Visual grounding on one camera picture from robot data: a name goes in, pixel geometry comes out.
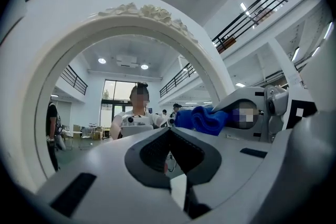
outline person in black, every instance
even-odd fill
[[[46,135],[49,137],[47,140],[48,152],[55,171],[58,171],[58,162],[55,155],[55,133],[56,133],[56,119],[57,109],[52,101],[49,101],[46,120]]]
[[[173,104],[173,113],[172,114],[170,114],[170,118],[175,118],[176,117],[176,114],[177,114],[177,112],[180,110],[180,108],[181,108],[182,106],[181,105],[179,105],[179,104]]]

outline blue towel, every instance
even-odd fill
[[[176,118],[175,118],[175,126],[176,127],[183,127],[183,128],[187,128],[187,129],[193,129],[194,128],[194,124],[191,120],[191,113],[192,110],[181,110],[178,111],[176,114]]]
[[[217,136],[223,129],[229,115],[224,111],[211,114],[211,111],[212,108],[195,107],[192,111],[192,122],[197,131]]]

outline black railing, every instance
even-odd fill
[[[72,69],[71,66],[67,66],[67,68],[62,72],[61,78],[63,78],[67,83],[69,83],[77,91],[85,95],[86,89],[88,86],[77,75],[77,73]]]
[[[225,27],[212,41],[217,44],[217,50],[221,54],[232,46],[237,38],[247,30],[257,27],[261,22],[273,14],[288,0],[256,0],[227,27]]]
[[[169,91],[177,87],[183,80],[189,78],[192,74],[196,73],[196,70],[188,63],[176,76],[169,81],[161,90],[160,97],[163,97]]]

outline floor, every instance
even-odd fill
[[[112,138],[108,138],[105,140],[92,140],[92,139],[87,139],[85,141],[82,141],[82,146],[85,147],[85,150],[80,150],[79,149],[79,141],[74,140],[74,144],[72,146],[72,150],[68,148],[66,151],[56,151],[56,158],[58,161],[58,166],[62,169],[65,165],[69,164],[72,162],[74,159],[79,158],[83,154],[87,153],[88,150],[90,150],[90,147],[93,148],[95,146],[98,146],[102,143],[106,143],[108,141],[111,141]],[[66,141],[66,146],[70,146],[71,141],[67,140]]]

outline white floral decoration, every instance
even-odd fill
[[[166,9],[161,7],[155,7],[153,5],[144,5],[137,8],[135,3],[130,3],[127,5],[120,5],[117,8],[108,8],[104,12],[99,12],[98,16],[115,16],[115,15],[137,15],[140,17],[146,17],[154,19],[158,22],[164,23],[167,26],[173,27],[174,29],[183,33],[186,37],[190,38],[194,42],[198,42],[197,39],[188,31],[186,25],[184,25],[181,19],[172,20],[171,13]]]

